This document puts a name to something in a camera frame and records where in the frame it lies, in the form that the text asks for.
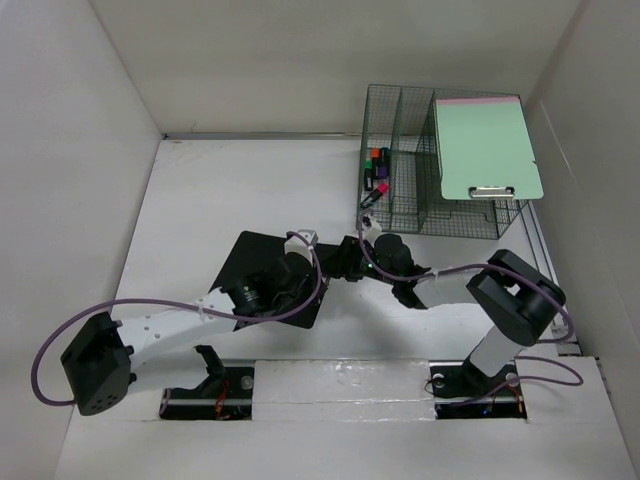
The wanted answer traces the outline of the orange highlighter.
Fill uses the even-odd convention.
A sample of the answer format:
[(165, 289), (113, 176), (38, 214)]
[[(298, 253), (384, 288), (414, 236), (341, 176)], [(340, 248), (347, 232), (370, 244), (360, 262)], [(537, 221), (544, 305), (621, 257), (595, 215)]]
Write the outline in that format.
[(381, 153), (380, 150), (377, 148), (374, 148), (371, 150), (371, 164), (373, 167), (377, 167), (379, 165), (381, 159)]

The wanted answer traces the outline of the purple highlighter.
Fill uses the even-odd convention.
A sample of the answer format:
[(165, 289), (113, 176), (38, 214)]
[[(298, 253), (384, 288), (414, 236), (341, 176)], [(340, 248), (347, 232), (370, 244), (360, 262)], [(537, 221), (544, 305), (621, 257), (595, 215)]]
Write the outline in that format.
[(377, 167), (377, 179), (386, 180), (389, 177), (389, 166), (386, 163), (380, 163)]

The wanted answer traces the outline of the green highlighter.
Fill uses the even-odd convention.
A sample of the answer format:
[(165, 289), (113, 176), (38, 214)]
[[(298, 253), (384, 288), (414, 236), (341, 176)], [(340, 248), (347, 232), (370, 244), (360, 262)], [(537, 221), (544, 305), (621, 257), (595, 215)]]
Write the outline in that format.
[(364, 190), (367, 192), (370, 192), (374, 189), (373, 162), (371, 159), (367, 159), (364, 164), (363, 184), (364, 184)]

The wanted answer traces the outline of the green clipboard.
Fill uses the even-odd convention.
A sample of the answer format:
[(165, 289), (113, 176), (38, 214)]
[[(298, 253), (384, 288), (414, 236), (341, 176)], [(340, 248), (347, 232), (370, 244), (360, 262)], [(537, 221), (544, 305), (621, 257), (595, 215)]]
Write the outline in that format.
[(516, 103), (441, 105), (434, 117), (446, 200), (537, 200), (544, 191)]

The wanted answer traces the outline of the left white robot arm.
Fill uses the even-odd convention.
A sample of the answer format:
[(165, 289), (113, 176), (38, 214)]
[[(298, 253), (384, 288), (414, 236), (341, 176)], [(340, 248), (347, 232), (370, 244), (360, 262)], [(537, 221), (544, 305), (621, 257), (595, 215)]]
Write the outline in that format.
[(286, 321), (315, 302), (323, 288), (313, 250), (287, 253), (267, 269), (239, 277), (193, 304), (170, 302), (154, 315), (114, 320), (108, 312), (91, 316), (61, 356), (79, 413), (93, 416), (141, 384), (143, 364), (201, 338), (248, 325)]

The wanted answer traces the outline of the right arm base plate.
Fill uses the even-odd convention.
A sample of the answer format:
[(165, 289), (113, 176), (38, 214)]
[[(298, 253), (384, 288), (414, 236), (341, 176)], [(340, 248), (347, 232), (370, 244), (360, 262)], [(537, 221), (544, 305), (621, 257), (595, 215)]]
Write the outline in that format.
[(434, 399), (437, 420), (527, 419), (516, 366), (507, 364), (495, 377), (473, 385), (463, 377), (461, 362), (434, 362), (424, 389)]

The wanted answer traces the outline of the black mat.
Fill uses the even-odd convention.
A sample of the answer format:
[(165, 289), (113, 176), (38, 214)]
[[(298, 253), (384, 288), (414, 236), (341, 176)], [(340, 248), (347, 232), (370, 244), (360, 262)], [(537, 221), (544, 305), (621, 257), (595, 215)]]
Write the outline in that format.
[[(236, 277), (246, 276), (270, 267), (277, 258), (284, 255), (285, 237), (266, 235), (258, 232), (243, 231), (216, 276), (209, 292), (226, 285)], [(319, 260), (325, 261), (338, 251), (336, 244), (318, 243), (315, 247)], [(308, 306), (303, 312), (280, 323), (311, 329), (320, 309), (320, 300)]]

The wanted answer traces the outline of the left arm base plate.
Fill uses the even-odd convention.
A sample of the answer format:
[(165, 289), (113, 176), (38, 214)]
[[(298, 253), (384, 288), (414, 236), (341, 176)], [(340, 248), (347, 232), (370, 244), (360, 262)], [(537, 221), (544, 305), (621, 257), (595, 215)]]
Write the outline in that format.
[(226, 379), (213, 391), (166, 389), (159, 407), (162, 420), (237, 421), (250, 420), (253, 405), (255, 368), (253, 365), (226, 368)]

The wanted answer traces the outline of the blue highlighter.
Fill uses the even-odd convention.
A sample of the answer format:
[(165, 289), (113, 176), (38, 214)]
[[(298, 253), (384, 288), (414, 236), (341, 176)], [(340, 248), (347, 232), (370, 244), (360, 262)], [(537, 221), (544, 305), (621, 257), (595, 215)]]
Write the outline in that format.
[(381, 159), (384, 163), (391, 163), (391, 149), (388, 147), (383, 147), (380, 149), (381, 151)]

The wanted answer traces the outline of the pink clipboard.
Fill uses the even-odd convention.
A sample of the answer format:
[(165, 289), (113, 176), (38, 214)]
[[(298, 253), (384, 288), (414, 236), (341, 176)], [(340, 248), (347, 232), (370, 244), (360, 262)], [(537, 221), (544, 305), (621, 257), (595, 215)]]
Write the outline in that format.
[(481, 104), (499, 104), (499, 103), (516, 103), (520, 104), (520, 98), (518, 96), (503, 96), (503, 97), (475, 97), (475, 98), (452, 98), (452, 99), (438, 99), (437, 104), (441, 105), (481, 105)]

